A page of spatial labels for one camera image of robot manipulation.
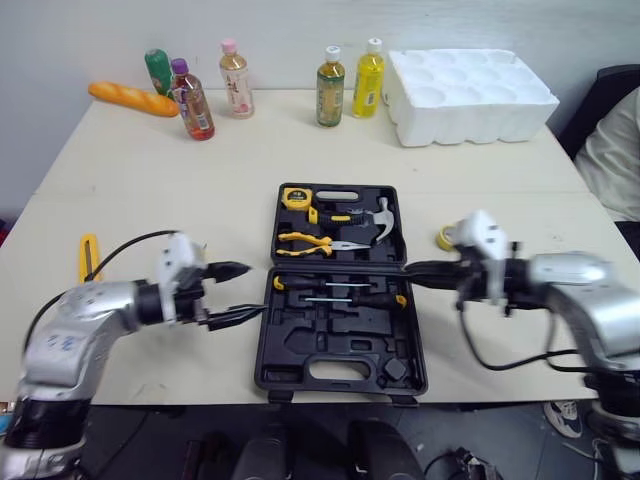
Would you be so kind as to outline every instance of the open toolbox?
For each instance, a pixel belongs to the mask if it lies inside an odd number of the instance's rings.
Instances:
[[[281,185],[271,257],[255,370],[269,400],[313,390],[415,404],[428,384],[395,189]],[[333,364],[357,378],[316,373]]]

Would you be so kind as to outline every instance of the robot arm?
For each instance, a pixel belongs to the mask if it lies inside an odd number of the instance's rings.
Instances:
[[[458,262],[406,267],[413,283],[458,290],[466,300],[506,301],[513,309],[548,309],[565,319],[598,392],[594,424],[613,442],[624,474],[640,472],[640,294],[623,286],[610,263],[571,252],[507,258],[506,235],[479,211],[451,232]]]
[[[54,319],[29,342],[18,402],[4,444],[0,478],[72,478],[84,444],[91,399],[114,342],[144,325],[197,322],[209,330],[242,323],[261,305],[210,314],[202,281],[221,282],[248,271],[235,262],[207,264],[182,233],[169,239],[158,284],[88,282],[66,292]]]

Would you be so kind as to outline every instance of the white styrofoam tray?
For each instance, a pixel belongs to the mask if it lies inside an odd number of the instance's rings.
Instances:
[[[383,99],[402,145],[530,139],[558,99],[513,52],[390,51]]]

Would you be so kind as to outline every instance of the screwdriver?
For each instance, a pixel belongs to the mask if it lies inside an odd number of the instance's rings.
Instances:
[[[402,310],[409,303],[403,295],[393,293],[373,293],[371,295],[353,295],[351,298],[305,298],[306,302],[344,302],[354,307],[381,308],[384,310]]]
[[[297,288],[322,288],[322,287],[370,287],[370,283],[336,283],[327,282],[322,278],[300,277],[297,275],[278,275],[273,279],[273,288],[276,290],[295,290]]]

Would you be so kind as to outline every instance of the white table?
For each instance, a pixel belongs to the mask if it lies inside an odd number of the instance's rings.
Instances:
[[[435,246],[436,231],[485,208],[511,239],[524,242],[523,256],[587,250],[613,261],[627,284],[640,285],[640,265],[547,129],[520,144],[405,149],[384,111],[370,120],[345,115],[338,128],[321,129],[313,123],[311,91],[261,91],[256,102],[250,120],[215,115],[216,136],[207,142],[186,137],[179,118],[98,102],[89,108],[0,249],[0,399],[14,395],[33,314],[76,282],[82,234],[96,233],[106,255],[138,234],[182,229],[208,245],[210,261],[254,267],[210,285],[207,306],[260,302],[277,190],[287,181],[394,185],[410,262],[454,258]],[[211,92],[210,105],[225,111],[223,94]],[[105,270],[106,279],[153,279],[164,242],[152,239],[122,254]],[[504,373],[482,369],[463,342],[453,294],[421,287],[414,294],[430,381],[420,401],[592,396],[579,375],[557,374],[544,364]],[[487,305],[474,305],[469,322],[495,362],[539,353],[546,332],[539,312],[502,319]],[[258,331],[259,320],[214,333],[194,325],[145,328],[116,343],[95,402],[264,402],[266,393],[253,383]],[[561,328],[557,347],[571,344]],[[372,397],[295,395],[310,402],[363,399]]]

